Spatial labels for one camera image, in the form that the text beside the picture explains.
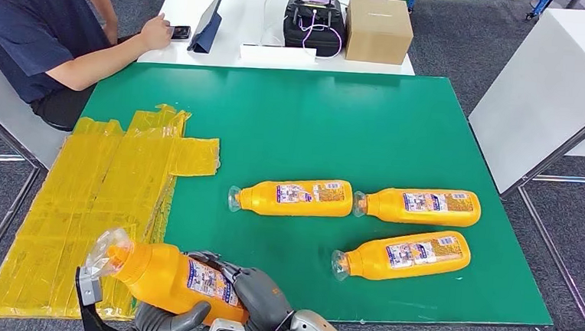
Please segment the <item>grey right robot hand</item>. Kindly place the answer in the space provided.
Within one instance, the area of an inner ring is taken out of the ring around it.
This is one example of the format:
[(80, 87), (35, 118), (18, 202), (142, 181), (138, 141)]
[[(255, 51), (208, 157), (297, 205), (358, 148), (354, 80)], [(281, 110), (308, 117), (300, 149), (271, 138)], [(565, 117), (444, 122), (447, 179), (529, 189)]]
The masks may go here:
[(238, 300), (248, 313), (246, 331), (286, 329), (294, 310), (268, 274), (256, 267), (242, 267), (223, 261), (218, 254), (210, 251), (189, 251), (186, 255), (219, 271), (232, 284)]

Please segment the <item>person's right hand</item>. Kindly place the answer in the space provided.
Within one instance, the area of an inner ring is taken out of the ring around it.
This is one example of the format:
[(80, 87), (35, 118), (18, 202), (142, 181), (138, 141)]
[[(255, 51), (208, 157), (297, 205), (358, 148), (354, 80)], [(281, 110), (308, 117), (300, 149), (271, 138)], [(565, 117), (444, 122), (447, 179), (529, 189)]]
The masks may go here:
[(172, 29), (165, 14), (149, 19), (136, 35), (143, 53), (166, 48), (172, 42)]

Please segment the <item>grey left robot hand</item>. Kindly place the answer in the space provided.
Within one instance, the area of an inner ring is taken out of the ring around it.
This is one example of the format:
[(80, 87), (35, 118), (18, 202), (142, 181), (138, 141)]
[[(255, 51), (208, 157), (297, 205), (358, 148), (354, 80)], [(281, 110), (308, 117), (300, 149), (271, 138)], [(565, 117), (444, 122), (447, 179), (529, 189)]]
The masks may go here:
[(200, 326), (210, 311), (211, 305), (204, 300), (181, 314), (170, 313), (141, 302), (137, 307), (134, 323), (136, 331), (190, 331)]

